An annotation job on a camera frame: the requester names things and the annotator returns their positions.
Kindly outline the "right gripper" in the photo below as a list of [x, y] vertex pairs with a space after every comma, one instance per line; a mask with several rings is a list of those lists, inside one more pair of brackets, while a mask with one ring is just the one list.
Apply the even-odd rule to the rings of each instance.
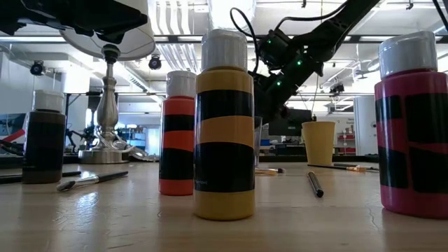
[[[259, 46], [256, 52], [261, 60]], [[324, 49], [315, 45], [289, 45], [286, 61], [280, 68], [271, 69], [264, 63], [270, 71], [278, 73], [268, 76], [253, 73], [255, 115], [267, 123], [284, 117], [285, 103], [312, 74], [323, 75], [323, 63]]]

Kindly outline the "dark brown paint bottle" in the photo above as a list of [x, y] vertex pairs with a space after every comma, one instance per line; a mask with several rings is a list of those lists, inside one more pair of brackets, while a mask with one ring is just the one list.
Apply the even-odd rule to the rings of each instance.
[[27, 114], [22, 182], [56, 183], [62, 178], [66, 116], [64, 95], [35, 90]]

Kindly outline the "magenta paint bottle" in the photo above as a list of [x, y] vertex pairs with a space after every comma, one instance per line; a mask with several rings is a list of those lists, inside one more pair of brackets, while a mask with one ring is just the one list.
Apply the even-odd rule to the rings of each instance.
[[448, 75], [438, 71], [434, 33], [385, 40], [379, 68], [381, 203], [399, 214], [448, 219]]

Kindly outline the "small yellow paint bottle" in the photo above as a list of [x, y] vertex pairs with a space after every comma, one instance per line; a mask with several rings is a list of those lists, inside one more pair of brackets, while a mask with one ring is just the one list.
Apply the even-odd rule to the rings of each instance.
[[254, 95], [245, 35], [213, 29], [203, 36], [195, 90], [195, 215], [248, 218], [255, 209]]

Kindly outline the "coral red paint bottle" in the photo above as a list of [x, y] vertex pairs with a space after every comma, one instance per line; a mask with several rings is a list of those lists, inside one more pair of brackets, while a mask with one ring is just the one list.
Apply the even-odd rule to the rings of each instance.
[[159, 161], [159, 191], [163, 195], [193, 194], [195, 79], [196, 74], [189, 71], [167, 74]]

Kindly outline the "black background monitor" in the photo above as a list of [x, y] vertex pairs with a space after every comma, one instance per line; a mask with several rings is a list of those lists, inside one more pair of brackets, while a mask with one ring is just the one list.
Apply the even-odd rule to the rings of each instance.
[[302, 133], [302, 123], [312, 121], [310, 110], [291, 109], [286, 112], [286, 116], [279, 117], [269, 123], [270, 136], [299, 137]]

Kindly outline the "clear plastic bin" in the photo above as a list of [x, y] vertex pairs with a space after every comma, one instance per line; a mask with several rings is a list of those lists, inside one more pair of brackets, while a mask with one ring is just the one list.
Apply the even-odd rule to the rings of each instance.
[[260, 116], [254, 117], [254, 167], [258, 167], [259, 164], [259, 155], [260, 155], [260, 143], [261, 143], [261, 134], [263, 128], [263, 118]]

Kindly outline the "red background shelf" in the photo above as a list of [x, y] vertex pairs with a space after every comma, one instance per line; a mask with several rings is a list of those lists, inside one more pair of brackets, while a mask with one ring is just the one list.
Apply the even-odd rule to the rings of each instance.
[[337, 134], [337, 145], [335, 150], [338, 155], [355, 155], [356, 154], [356, 141], [355, 135], [349, 133]]

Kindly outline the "white round column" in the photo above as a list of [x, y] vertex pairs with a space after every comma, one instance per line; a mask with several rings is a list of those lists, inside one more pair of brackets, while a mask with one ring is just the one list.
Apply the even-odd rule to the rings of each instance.
[[356, 154], [358, 156], [378, 154], [375, 97], [356, 97], [353, 107]]

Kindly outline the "black paintbrush orange bristles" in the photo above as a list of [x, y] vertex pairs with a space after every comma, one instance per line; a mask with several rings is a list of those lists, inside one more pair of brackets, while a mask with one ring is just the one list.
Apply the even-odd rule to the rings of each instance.
[[321, 198], [324, 195], [324, 191], [319, 183], [319, 180], [313, 171], [309, 171], [307, 173], [307, 177], [311, 184], [312, 190], [314, 191], [315, 196]]

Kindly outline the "black paintbrush gold ferrule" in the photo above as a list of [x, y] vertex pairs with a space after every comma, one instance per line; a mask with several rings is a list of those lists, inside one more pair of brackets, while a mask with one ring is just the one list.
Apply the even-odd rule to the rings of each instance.
[[359, 166], [334, 166], [334, 165], [309, 164], [309, 167], [339, 169], [339, 170], [347, 170], [347, 171], [351, 171], [351, 172], [366, 172], [367, 171], [367, 169], [365, 167], [359, 167]]

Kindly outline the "blue background shelf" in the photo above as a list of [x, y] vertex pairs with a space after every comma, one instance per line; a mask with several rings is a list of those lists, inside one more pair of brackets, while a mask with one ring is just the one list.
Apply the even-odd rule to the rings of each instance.
[[141, 150], [146, 149], [146, 128], [135, 124], [119, 125], [118, 136], [127, 144], [136, 146]]

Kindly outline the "thin black paintbrush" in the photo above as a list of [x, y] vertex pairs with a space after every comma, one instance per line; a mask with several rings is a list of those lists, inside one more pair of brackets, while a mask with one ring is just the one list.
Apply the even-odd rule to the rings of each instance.
[[25, 183], [25, 184], [45, 184], [56, 183], [62, 177], [80, 175], [80, 171], [26, 171], [24, 174], [0, 175], [0, 184]]

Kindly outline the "black paintbrush silver ferrule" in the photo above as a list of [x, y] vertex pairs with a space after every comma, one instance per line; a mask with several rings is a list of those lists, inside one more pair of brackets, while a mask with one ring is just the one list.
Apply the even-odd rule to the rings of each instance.
[[72, 181], [67, 181], [64, 183], [59, 184], [56, 187], [56, 190], [58, 192], [64, 192], [64, 191], [68, 191], [74, 188], [78, 188], [78, 187], [82, 187], [82, 186], [88, 186], [91, 184], [96, 184], [96, 183], [103, 183], [106, 181], [110, 181], [113, 179], [119, 179], [121, 177], [124, 177], [128, 175], [128, 171], [120, 171], [120, 172], [115, 172], [115, 173], [106, 173], [106, 174], [97, 174], [94, 176], [89, 176], [86, 178], [80, 178], [78, 180], [72, 180]]

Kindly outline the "white ceiling duct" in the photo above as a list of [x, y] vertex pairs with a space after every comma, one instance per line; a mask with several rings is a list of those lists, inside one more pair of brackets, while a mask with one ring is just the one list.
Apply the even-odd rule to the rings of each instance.
[[249, 32], [249, 26], [243, 15], [237, 10], [239, 9], [250, 24], [255, 17], [256, 0], [207, 0], [209, 7], [209, 21], [212, 29], [226, 29], [237, 31], [232, 18], [236, 24], [245, 32]]

